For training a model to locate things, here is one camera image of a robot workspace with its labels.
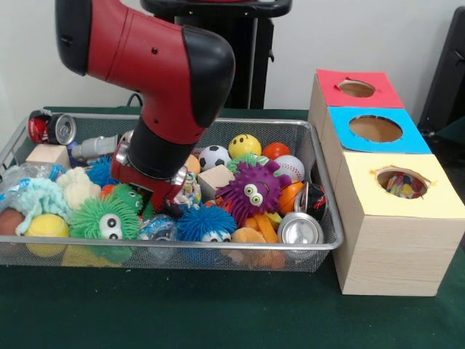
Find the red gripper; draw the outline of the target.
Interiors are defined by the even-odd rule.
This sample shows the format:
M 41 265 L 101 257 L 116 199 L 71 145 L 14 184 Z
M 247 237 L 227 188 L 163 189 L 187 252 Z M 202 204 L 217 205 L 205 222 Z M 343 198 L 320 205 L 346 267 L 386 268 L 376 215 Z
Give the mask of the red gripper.
M 154 216 L 154 210 L 161 211 L 165 203 L 180 192 L 186 180 L 186 166 L 181 167 L 169 179 L 155 179 L 132 167 L 127 154 L 117 151 L 113 154 L 110 175 L 119 182 L 129 184 L 131 200 L 135 204 L 142 203 L 141 218 L 149 220 Z

